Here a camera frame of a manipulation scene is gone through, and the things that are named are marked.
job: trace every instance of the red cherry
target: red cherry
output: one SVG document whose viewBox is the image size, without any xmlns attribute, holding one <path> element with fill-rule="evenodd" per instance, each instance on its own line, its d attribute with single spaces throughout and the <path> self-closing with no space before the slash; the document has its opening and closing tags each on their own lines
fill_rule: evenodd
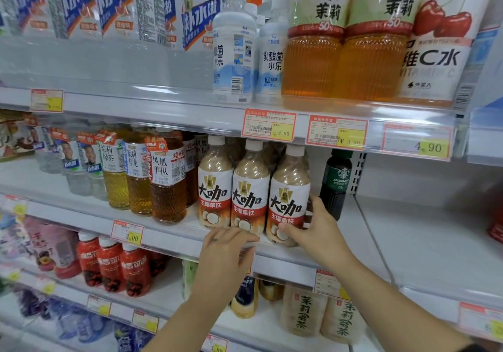
<svg viewBox="0 0 503 352">
<path fill-rule="evenodd" d="M 415 17 L 414 29 L 412 30 L 414 35 L 422 36 L 434 31 L 444 17 L 444 9 L 435 0 L 426 1 Z"/>
<path fill-rule="evenodd" d="M 459 37 L 463 38 L 470 30 L 472 24 L 471 14 L 461 12 L 455 15 L 450 15 L 442 20 L 439 27 L 435 29 L 433 35 L 435 37 Z"/>
</svg>

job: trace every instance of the red object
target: red object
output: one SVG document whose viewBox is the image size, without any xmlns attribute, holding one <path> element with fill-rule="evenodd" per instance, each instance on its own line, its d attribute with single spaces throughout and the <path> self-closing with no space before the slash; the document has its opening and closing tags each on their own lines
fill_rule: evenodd
<svg viewBox="0 0 503 352">
<path fill-rule="evenodd" d="M 97 250 L 97 262 L 100 266 L 103 286 L 111 293 L 118 293 L 125 289 L 126 281 L 122 276 L 120 254 L 122 245 L 109 238 L 99 239 L 100 247 Z"/>
<path fill-rule="evenodd" d="M 71 230 L 59 225 L 44 224 L 42 233 L 46 234 L 47 242 L 52 248 L 54 273 L 60 279 L 73 278 L 82 272 L 75 247 L 77 235 Z"/>
<path fill-rule="evenodd" d="M 487 229 L 487 233 L 496 241 L 503 243 L 503 206 L 494 213 L 493 222 Z"/>
<path fill-rule="evenodd" d="M 120 255 L 126 292 L 134 298 L 145 295 L 152 286 L 147 253 L 147 250 L 124 244 Z"/>
<path fill-rule="evenodd" d="M 433 32 L 435 37 L 458 37 L 466 36 L 472 25 L 472 17 L 468 12 L 444 17 L 442 22 Z"/>
<path fill-rule="evenodd" d="M 439 27 L 444 17 L 444 9 L 435 0 L 429 0 L 421 6 L 418 14 L 415 16 L 412 32 L 415 36 L 419 37 L 434 31 Z"/>
<path fill-rule="evenodd" d="M 156 253 L 154 251 L 149 251 L 148 257 L 150 275 L 152 276 L 152 278 L 155 278 L 166 269 L 166 264 L 170 257 L 161 253 Z"/>
<path fill-rule="evenodd" d="M 97 262 L 97 251 L 100 244 L 97 236 L 88 240 L 91 237 L 86 237 L 87 235 L 89 234 L 79 233 L 80 242 L 77 244 L 77 254 L 85 282 L 87 285 L 94 287 L 102 283 L 100 265 Z"/>
</svg>

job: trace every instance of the bottle cap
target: bottle cap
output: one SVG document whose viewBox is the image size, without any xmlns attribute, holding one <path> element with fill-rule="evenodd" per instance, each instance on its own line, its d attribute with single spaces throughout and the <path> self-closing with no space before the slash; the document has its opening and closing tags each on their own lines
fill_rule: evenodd
<svg viewBox="0 0 503 352">
<path fill-rule="evenodd" d="M 292 0 L 273 0 L 271 4 L 271 9 L 290 9 Z"/>
<path fill-rule="evenodd" d="M 247 139 L 247 143 L 244 147 L 249 151 L 262 151 L 264 143 L 262 140 Z"/>
<path fill-rule="evenodd" d="M 116 243 L 119 243 L 119 241 L 116 241 L 114 239 L 107 238 L 107 237 L 100 237 L 98 239 L 98 242 L 101 247 L 110 247 L 110 246 L 115 245 Z"/>
<path fill-rule="evenodd" d="M 122 244 L 123 251 L 135 251 L 137 248 L 138 248 L 138 246 L 131 245 L 130 243 L 123 243 Z"/>
<path fill-rule="evenodd" d="M 256 16 L 256 24 L 260 26 L 264 26 L 266 24 L 266 16 L 258 14 Z"/>
<path fill-rule="evenodd" d="M 89 241 L 92 241 L 95 238 L 97 238 L 97 234 L 86 233 L 86 232 L 83 232 L 83 231 L 79 231 L 79 241 L 89 242 Z"/>
<path fill-rule="evenodd" d="M 173 128 L 155 127 L 155 132 L 173 132 Z"/>
<path fill-rule="evenodd" d="M 225 144 L 225 136 L 209 135 L 208 136 L 208 144 L 209 145 L 224 145 Z"/>
<path fill-rule="evenodd" d="M 247 2 L 244 6 L 244 11 L 250 15 L 253 16 L 253 18 L 256 17 L 256 13 L 257 13 L 257 7 L 255 4 L 252 4 L 251 2 Z"/>
<path fill-rule="evenodd" d="M 303 145 L 288 144 L 286 146 L 286 154 L 288 156 L 304 156 L 305 149 Z"/>
<path fill-rule="evenodd" d="M 340 159 L 350 159 L 353 157 L 353 151 L 334 148 L 332 150 L 332 156 L 336 156 Z"/>
</svg>

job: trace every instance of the white bottle cap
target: white bottle cap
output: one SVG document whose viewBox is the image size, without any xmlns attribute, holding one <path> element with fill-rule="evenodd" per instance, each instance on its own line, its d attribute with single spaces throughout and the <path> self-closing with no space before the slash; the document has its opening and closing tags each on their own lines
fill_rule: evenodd
<svg viewBox="0 0 503 352">
<path fill-rule="evenodd" d="M 264 142 L 262 140 L 247 139 L 247 143 L 244 147 L 249 151 L 262 151 Z"/>
<path fill-rule="evenodd" d="M 225 144 L 225 136 L 209 135 L 208 136 L 208 144 L 209 145 L 224 145 Z"/>
<path fill-rule="evenodd" d="M 89 241 L 92 241 L 95 238 L 97 238 L 97 234 L 86 233 L 86 232 L 83 232 L 83 231 L 79 231 L 79 241 L 89 242 Z"/>
<path fill-rule="evenodd" d="M 100 237 L 98 239 L 98 242 L 101 247 L 110 247 L 115 245 L 116 243 L 119 243 L 118 241 L 111 239 L 111 238 L 106 238 L 106 237 Z"/>
<path fill-rule="evenodd" d="M 138 248 L 138 246 L 131 245 L 130 243 L 123 243 L 122 244 L 123 251 L 135 251 L 137 248 Z"/>
<path fill-rule="evenodd" d="M 257 7 L 255 4 L 252 4 L 251 2 L 247 2 L 244 6 L 244 11 L 248 14 L 251 14 L 253 18 L 256 17 L 257 13 Z"/>
<path fill-rule="evenodd" d="M 173 128 L 155 127 L 155 132 L 173 132 Z"/>
<path fill-rule="evenodd" d="M 258 14 L 256 16 L 256 24 L 264 26 L 266 24 L 266 16 L 263 16 L 261 14 Z"/>
<path fill-rule="evenodd" d="M 290 9 L 292 0 L 273 0 L 271 4 L 271 9 Z"/>
<path fill-rule="evenodd" d="M 303 145 L 294 145 L 294 144 L 288 144 L 286 146 L 286 154 L 288 156 L 304 156 L 304 146 Z"/>
</svg>

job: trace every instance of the white and blue bottle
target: white and blue bottle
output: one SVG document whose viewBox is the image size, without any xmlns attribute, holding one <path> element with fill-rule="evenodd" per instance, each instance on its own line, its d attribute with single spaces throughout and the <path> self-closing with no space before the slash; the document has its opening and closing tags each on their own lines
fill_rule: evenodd
<svg viewBox="0 0 503 352">
<path fill-rule="evenodd" d="M 248 103 L 254 92 L 255 20 L 244 11 L 246 0 L 225 0 L 213 21 L 213 89 L 229 103 Z"/>
<path fill-rule="evenodd" d="M 184 1 L 185 51 L 213 51 L 213 20 L 222 9 L 222 0 Z"/>
<path fill-rule="evenodd" d="M 283 59 L 288 42 L 290 0 L 273 0 L 273 17 L 259 34 L 259 82 L 256 99 L 261 103 L 277 103 L 281 98 Z"/>
<path fill-rule="evenodd" d="M 184 0 L 162 0 L 164 8 L 164 29 L 166 47 L 169 50 L 183 50 L 184 28 L 182 6 Z"/>
</svg>

